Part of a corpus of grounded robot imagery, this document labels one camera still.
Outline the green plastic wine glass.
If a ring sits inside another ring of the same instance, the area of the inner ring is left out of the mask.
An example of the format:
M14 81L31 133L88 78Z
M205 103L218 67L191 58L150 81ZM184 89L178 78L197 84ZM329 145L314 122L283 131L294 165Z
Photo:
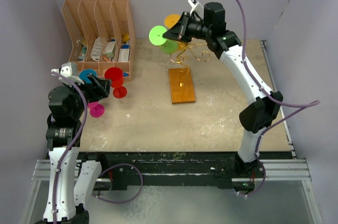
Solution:
M167 31L164 26L157 25L149 32L149 41L151 44L157 46L162 52L172 54L178 50L178 43L163 37Z

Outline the blue plastic wine glass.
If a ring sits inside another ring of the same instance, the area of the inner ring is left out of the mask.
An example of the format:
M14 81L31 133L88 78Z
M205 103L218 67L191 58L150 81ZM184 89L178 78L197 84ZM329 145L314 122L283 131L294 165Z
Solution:
M80 72L79 78L85 83L91 83L90 79L88 78L89 74L92 74L93 76L97 76L96 71L92 69L84 69L83 71Z

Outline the pink plastic wine glass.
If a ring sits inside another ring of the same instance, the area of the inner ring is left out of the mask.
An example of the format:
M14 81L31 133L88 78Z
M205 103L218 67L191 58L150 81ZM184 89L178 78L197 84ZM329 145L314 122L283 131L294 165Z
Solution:
M99 102L90 102L87 107L89 108L90 115L94 118L101 117L105 112L104 106Z

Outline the red plastic wine glass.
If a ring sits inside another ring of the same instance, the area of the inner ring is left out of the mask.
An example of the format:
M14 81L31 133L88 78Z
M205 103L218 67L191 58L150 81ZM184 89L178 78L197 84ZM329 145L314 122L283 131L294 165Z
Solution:
M122 99L127 95L127 89L123 86L124 76L123 72L118 67L111 67L105 72L105 78L111 80L111 87L113 88L113 96Z

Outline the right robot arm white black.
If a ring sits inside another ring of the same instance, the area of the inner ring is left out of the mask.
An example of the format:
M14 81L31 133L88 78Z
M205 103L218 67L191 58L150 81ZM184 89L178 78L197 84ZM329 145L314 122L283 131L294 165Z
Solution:
M226 29L226 11L221 3L206 3L202 17L195 12L182 13L179 21L163 37L184 43L192 39L204 40L209 50L235 77L248 106L239 114L244 131L235 156L234 172L240 177L247 177L258 164L262 133L278 115L283 100L281 92L274 92L265 84L246 57L244 44L235 32Z

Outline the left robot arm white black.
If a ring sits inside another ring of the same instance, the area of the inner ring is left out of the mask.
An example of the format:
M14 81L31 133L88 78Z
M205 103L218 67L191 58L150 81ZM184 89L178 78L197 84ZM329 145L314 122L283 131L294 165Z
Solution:
M48 94L46 140L50 160L48 199L40 223L89 223L88 200L96 179L107 175L109 165L100 156L78 162L80 138L88 104L107 98L111 80L89 75L89 83L62 79Z

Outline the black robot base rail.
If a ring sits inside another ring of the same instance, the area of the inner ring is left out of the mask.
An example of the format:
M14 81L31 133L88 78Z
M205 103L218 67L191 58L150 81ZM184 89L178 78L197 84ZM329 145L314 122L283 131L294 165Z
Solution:
M111 190L144 185L252 191L255 179L265 176L261 163L245 164L235 152L80 152L78 160L99 161L107 171L99 181Z

